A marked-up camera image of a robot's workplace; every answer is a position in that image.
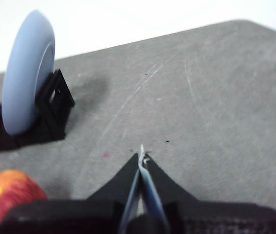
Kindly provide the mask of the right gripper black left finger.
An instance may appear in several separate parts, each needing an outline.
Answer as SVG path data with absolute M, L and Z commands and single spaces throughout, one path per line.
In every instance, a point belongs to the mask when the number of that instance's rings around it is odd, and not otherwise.
M 134 154 L 116 175 L 86 199 L 21 203 L 0 223 L 0 234 L 115 234 L 138 170 Z

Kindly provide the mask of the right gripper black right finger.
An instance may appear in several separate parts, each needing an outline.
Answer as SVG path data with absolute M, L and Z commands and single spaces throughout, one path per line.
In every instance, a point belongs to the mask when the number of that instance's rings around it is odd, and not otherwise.
M 173 234 L 276 234 L 276 210 L 255 203 L 197 199 L 172 180 L 150 157 L 142 159 L 142 174 L 149 179 Z

